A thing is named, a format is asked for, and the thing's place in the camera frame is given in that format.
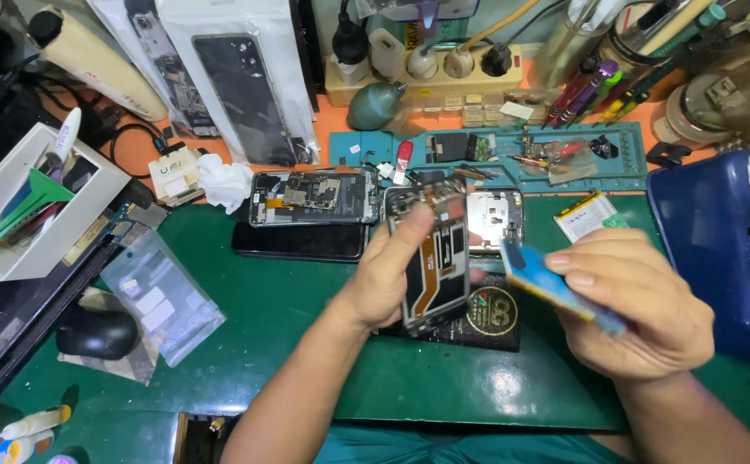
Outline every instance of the computer mouse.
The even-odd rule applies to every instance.
[[[131,353],[140,340],[137,322],[122,311],[91,311],[76,303],[65,309],[57,329],[61,353],[116,361]]]

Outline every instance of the glue bottle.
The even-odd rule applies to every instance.
[[[0,464],[22,464],[48,449],[52,443],[54,432],[50,428],[28,437],[5,440],[0,443]]]
[[[40,58],[54,63],[149,121],[168,115],[163,101],[142,74],[68,12],[49,5],[31,17],[28,35]]]
[[[51,427],[62,424],[71,417],[71,408],[69,406],[60,406],[59,408],[48,409],[38,413],[26,416],[22,420],[8,424],[0,433],[3,440],[12,440],[14,438],[27,437],[35,433],[42,432]]]

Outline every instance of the hand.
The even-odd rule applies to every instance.
[[[713,356],[713,311],[690,292],[637,229],[596,230],[545,265],[590,300],[635,324],[610,337],[595,324],[558,312],[569,349],[582,364],[618,380],[655,380]]]
[[[434,217],[429,206],[415,205],[407,220],[390,236],[381,224],[363,252],[358,269],[339,291],[334,302],[339,311],[352,317],[364,330],[388,327],[401,319],[401,302],[406,294],[406,266],[429,236]],[[470,234],[472,245],[481,238]],[[480,269],[470,269],[472,282],[484,278]]]

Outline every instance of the power strip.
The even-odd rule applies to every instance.
[[[438,58],[438,72],[435,73],[431,79],[425,81],[412,79],[409,74],[406,73],[406,59],[410,53],[412,53],[412,50],[406,50],[401,56],[401,60],[404,62],[404,73],[396,80],[410,83],[410,86],[406,89],[407,96],[420,95],[445,97],[447,95],[502,92],[506,89],[516,89],[523,80],[523,58],[521,46],[515,44],[509,46],[509,50],[512,52],[513,56],[513,65],[506,74],[498,78],[493,78],[481,71],[481,57],[489,49],[490,46],[476,46],[470,50],[472,58],[474,58],[475,67],[472,70],[472,73],[463,79],[451,78],[443,71],[443,60],[447,56],[449,50],[435,50],[435,55]],[[329,69],[329,66],[331,66],[331,64],[327,59],[326,93],[328,94],[328,102],[333,107],[348,107],[349,101],[352,100],[355,93],[357,93],[363,86],[383,80],[382,78],[379,79],[376,77],[370,70],[367,77],[361,79],[355,85],[350,86],[343,83],[334,71]]]

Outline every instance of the orange table surface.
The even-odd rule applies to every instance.
[[[62,98],[63,103],[66,105],[73,105],[73,100],[70,98]],[[320,161],[322,164],[328,164],[328,139],[329,134],[332,132],[347,132],[351,131],[346,126],[346,115],[347,108],[335,108],[329,105],[328,98],[325,95],[318,95],[318,104],[320,106],[320,112],[315,113],[317,120],[314,122],[315,134],[317,135],[317,141],[320,145]],[[649,151],[655,146],[658,140],[653,136],[653,132],[649,127],[649,118],[653,110],[660,105],[660,103],[644,103],[636,110],[625,116],[622,122],[639,122],[641,123],[641,134],[644,141],[645,151]],[[46,108],[51,111],[55,116],[64,119],[67,114],[65,111],[60,110],[53,104],[46,104]],[[599,115],[588,116],[584,122],[595,122]],[[127,124],[130,122],[139,122],[133,117],[127,116],[123,118],[119,125]],[[420,119],[415,120],[415,123],[423,127],[428,131],[436,130],[457,130],[463,129],[462,118],[459,117],[447,117],[435,119]],[[168,118],[163,121],[154,123],[158,128],[168,126]],[[170,143],[176,143],[178,141],[186,142],[186,144],[193,149],[204,148],[211,153],[218,153],[224,160],[225,163],[231,161],[229,150],[226,148],[223,139],[215,140],[198,140],[198,139],[184,139],[175,138],[171,139]],[[108,144],[101,148],[101,153],[108,155]],[[692,152],[692,154],[684,159],[685,163],[692,163],[700,159],[708,158],[715,154],[714,150],[703,149]],[[159,157],[157,150],[154,149],[153,145],[149,140],[149,136],[142,131],[129,131],[121,135],[116,143],[116,161],[119,165],[130,174],[147,174],[149,172],[148,163],[154,161]],[[654,164],[649,164],[648,169],[657,168]],[[279,167],[268,167],[268,166],[253,166],[256,171],[269,170],[269,169],[280,169]],[[149,188],[153,188],[150,179],[143,180]]]

